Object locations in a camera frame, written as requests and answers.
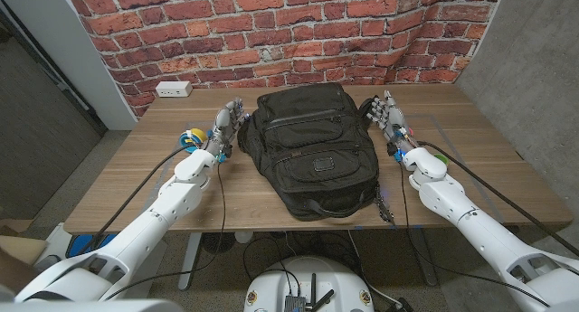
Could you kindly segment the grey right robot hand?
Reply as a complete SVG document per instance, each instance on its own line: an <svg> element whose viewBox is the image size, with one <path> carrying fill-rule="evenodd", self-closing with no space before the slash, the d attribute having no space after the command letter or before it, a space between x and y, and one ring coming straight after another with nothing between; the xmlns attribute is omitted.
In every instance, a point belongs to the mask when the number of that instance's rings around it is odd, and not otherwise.
<svg viewBox="0 0 579 312"><path fill-rule="evenodd" d="M403 112L388 90L384 92L382 99L378 96L371 98L370 104L366 117L382 131L387 140L387 154L393 156L397 162L401 162L409 151L418 147Z"/></svg>

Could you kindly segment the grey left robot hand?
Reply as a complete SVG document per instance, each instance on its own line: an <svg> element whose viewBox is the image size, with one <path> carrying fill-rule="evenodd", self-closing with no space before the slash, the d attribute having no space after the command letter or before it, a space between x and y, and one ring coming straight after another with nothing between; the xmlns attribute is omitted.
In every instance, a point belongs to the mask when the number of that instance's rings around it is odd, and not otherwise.
<svg viewBox="0 0 579 312"><path fill-rule="evenodd" d="M216 115L212 133L204 150L221 162L232 154L233 140L241 126L249 119L244 112L241 98L228 102Z"/></svg>

